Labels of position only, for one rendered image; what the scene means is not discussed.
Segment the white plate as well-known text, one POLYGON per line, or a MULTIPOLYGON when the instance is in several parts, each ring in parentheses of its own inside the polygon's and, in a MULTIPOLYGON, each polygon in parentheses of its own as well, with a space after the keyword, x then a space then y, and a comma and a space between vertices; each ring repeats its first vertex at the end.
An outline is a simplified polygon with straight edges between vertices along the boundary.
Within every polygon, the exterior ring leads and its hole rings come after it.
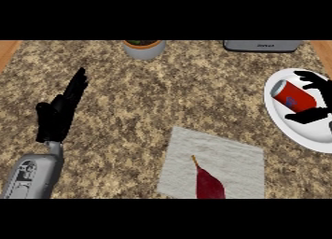
POLYGON ((266 109, 282 132, 298 144, 319 152, 332 153, 332 131, 329 128, 332 115, 328 115, 326 119, 301 124, 285 118, 288 114, 294 114, 294 111, 272 96, 272 90, 283 79, 294 83, 298 88, 308 84, 295 74, 297 71, 300 71, 300 68, 282 69, 267 79, 264 85, 266 109))

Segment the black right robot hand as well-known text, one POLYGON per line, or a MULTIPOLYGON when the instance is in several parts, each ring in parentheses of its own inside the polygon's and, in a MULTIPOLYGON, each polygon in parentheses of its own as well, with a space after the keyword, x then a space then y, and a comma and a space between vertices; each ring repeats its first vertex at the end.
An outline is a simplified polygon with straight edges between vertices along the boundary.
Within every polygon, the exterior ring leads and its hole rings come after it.
POLYGON ((322 99, 326 107, 314 107, 306 109, 303 112, 288 114, 285 118, 301 124, 311 123, 323 120, 328 114, 332 114, 332 80, 325 80, 316 73, 310 71, 297 71, 295 74, 301 77, 303 81, 310 81, 310 84, 303 88, 306 90, 317 89, 322 93, 322 99))

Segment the grey plant pot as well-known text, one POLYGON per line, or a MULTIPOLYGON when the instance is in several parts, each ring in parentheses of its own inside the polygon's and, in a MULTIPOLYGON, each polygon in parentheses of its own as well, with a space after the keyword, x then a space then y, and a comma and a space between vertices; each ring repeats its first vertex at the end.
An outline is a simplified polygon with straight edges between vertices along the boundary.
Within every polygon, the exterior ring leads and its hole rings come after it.
POLYGON ((124 50, 127 54, 139 60, 152 60, 165 49, 165 40, 157 40, 149 45, 136 45, 124 40, 124 50))

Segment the red can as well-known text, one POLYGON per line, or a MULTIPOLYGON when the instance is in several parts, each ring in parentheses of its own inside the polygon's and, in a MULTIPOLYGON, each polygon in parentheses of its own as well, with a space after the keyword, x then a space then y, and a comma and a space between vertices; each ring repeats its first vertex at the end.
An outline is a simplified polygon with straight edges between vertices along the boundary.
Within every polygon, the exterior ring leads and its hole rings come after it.
POLYGON ((295 112, 317 106, 316 98, 286 79, 282 79, 273 89, 272 97, 295 112))

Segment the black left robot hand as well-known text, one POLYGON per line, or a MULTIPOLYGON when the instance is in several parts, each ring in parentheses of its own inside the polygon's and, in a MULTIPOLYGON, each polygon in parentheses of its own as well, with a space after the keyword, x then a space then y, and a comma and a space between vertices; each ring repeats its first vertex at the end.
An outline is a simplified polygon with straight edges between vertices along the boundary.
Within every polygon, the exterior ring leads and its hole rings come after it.
POLYGON ((80 68, 65 92, 56 95, 50 103, 42 102, 37 104, 37 142, 62 142, 65 140, 72 126, 74 111, 87 86, 86 69, 80 68))

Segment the dark red chili pepper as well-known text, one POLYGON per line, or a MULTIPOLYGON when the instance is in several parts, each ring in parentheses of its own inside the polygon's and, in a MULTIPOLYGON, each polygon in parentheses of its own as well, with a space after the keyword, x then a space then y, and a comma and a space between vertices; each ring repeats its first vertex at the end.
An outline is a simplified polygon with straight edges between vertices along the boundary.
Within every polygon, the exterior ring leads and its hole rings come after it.
POLYGON ((196 195, 199 199, 224 199, 224 187, 219 179, 199 166, 196 156, 192 156, 198 169, 196 195))

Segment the grey placemat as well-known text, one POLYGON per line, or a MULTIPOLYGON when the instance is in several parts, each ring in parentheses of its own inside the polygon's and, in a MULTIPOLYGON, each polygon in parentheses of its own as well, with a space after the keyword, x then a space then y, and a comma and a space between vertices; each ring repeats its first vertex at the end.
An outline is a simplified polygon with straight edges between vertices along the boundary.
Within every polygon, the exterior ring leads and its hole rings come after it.
POLYGON ((227 138, 174 127, 157 191, 195 199, 199 166, 223 184, 227 199, 264 198, 264 151, 227 138))

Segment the grey appliance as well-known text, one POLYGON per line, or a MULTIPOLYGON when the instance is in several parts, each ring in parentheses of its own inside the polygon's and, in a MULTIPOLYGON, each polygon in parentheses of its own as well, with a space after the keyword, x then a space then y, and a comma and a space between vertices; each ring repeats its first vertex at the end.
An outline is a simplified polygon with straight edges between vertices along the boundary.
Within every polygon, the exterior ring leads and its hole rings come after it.
POLYGON ((224 40, 223 47, 238 52, 294 52, 301 40, 224 40))

